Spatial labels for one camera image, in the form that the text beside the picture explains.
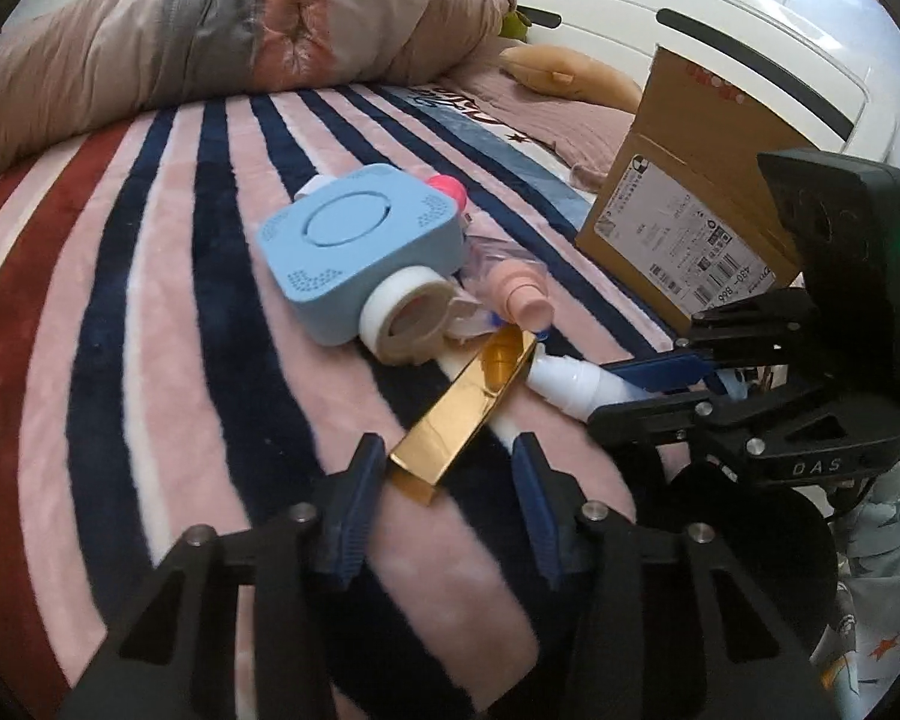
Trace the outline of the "light blue plastic device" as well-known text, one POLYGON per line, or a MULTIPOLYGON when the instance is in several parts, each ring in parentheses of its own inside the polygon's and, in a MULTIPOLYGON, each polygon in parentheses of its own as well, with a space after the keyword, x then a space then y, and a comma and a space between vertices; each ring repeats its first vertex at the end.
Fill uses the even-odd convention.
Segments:
POLYGON ((450 277, 464 261, 455 200, 382 163, 294 200, 256 240, 295 317, 322 346, 357 337, 365 301, 395 271, 425 266, 450 277))

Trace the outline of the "white small bottle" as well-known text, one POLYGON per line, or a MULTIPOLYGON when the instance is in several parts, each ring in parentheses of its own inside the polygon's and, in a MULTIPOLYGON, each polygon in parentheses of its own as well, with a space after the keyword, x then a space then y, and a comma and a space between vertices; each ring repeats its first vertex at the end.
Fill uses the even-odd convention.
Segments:
POLYGON ((538 344, 526 374, 526 385, 556 410, 580 422, 603 406, 622 405, 650 397, 644 388, 571 356, 551 356, 538 344))

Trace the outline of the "clear bottle pink cap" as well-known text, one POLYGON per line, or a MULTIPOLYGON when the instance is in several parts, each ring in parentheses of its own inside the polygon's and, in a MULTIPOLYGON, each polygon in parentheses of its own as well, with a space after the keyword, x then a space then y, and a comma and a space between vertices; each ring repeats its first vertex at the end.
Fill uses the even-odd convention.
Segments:
POLYGON ((466 239, 463 288, 507 323, 543 333, 554 322, 548 268, 517 244, 487 236, 466 239))

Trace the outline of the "cardboard box with label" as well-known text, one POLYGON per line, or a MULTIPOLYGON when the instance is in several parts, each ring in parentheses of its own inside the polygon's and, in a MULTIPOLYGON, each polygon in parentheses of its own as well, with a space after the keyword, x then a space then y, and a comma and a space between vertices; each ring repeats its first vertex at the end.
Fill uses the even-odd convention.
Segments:
POLYGON ((575 245, 676 332, 697 312, 787 288, 802 257, 758 156, 806 145, 758 99, 660 47, 575 245))

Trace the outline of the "white headboard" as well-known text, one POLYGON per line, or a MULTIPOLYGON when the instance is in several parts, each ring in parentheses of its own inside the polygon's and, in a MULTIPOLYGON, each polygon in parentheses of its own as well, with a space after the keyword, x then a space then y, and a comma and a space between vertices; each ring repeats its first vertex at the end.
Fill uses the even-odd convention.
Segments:
POLYGON ((518 0, 528 41, 612 65, 639 85, 658 49, 713 71, 814 146, 888 158, 900 93, 888 76, 774 0, 518 0))

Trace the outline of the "white tape roll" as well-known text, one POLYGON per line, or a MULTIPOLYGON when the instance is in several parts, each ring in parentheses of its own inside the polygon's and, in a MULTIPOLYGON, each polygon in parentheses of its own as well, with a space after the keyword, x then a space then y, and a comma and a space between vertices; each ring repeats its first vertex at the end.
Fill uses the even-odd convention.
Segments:
POLYGON ((427 266, 391 273, 370 293, 359 316, 359 338, 386 366, 422 364, 439 354, 455 297, 452 283, 427 266))

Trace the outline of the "gold rectangular box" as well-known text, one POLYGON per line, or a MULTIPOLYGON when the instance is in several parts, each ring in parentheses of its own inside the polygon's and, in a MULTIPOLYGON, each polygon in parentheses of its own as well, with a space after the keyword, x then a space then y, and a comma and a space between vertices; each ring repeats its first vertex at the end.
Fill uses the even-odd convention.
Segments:
POLYGON ((479 348, 391 450, 391 481, 405 496, 422 505, 432 502, 453 461, 523 376, 537 344, 535 333, 504 325, 479 348))

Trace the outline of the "mauve bed sheet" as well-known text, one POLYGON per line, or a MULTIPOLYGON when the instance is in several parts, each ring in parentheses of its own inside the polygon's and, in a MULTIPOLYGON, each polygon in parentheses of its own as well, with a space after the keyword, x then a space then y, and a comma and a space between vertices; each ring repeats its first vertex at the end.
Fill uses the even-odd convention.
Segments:
POLYGON ((571 171, 571 184, 589 192, 605 183, 634 121, 614 107, 532 91, 496 60, 466 62, 441 76, 439 85, 548 148, 571 171))

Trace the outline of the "pink red spray bottle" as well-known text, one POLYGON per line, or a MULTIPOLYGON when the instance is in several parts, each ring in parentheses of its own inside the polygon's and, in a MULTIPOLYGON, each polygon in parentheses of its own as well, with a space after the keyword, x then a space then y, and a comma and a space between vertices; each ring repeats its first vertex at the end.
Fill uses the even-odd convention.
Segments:
POLYGON ((435 176, 430 176, 425 183, 429 187, 435 188, 437 192, 442 192, 443 195, 447 195, 449 199, 452 199, 459 215, 466 213, 468 192, 466 192, 466 188, 458 179, 447 176, 447 174, 436 174, 435 176))

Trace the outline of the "rolled beige quilt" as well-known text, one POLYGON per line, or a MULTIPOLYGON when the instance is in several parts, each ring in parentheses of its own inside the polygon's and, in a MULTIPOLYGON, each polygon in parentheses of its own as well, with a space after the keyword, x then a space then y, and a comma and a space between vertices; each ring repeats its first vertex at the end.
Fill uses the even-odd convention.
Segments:
POLYGON ((0 174, 143 110, 432 82, 517 0, 73 0, 0 32, 0 174))

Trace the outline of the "striped plush blanket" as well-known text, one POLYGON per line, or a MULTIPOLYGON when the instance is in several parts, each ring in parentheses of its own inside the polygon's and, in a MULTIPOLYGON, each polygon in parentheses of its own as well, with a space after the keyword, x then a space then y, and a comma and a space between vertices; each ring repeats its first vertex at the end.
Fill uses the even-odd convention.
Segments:
POLYGON ((463 367, 307 337, 256 232, 315 174, 455 176, 479 231, 546 263, 553 353, 670 346, 575 249, 585 199, 520 145, 456 94, 353 86, 141 115, 2 174, 0 678, 23 710, 55 715, 185 528, 266 522, 463 367))

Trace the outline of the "brown plush toy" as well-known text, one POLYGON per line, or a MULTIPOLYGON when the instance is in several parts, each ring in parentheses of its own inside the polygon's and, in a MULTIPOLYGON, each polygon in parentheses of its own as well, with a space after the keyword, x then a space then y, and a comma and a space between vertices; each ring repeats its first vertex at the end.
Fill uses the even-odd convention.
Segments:
POLYGON ((535 93, 600 104, 635 114, 642 89, 626 73, 587 54, 549 44, 520 44, 499 54, 499 64, 535 93))

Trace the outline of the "white usb adapter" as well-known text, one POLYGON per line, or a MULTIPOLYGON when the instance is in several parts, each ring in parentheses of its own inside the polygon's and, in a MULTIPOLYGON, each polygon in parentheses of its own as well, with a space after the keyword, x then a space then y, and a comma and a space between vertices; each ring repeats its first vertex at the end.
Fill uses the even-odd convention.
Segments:
POLYGON ((292 195, 292 201, 298 202, 299 200, 305 199, 305 197, 310 197, 312 193, 318 192, 320 188, 326 187, 329 184, 333 184, 334 181, 336 181, 336 177, 327 176, 326 174, 317 174, 317 176, 310 177, 310 179, 308 179, 308 181, 292 195))

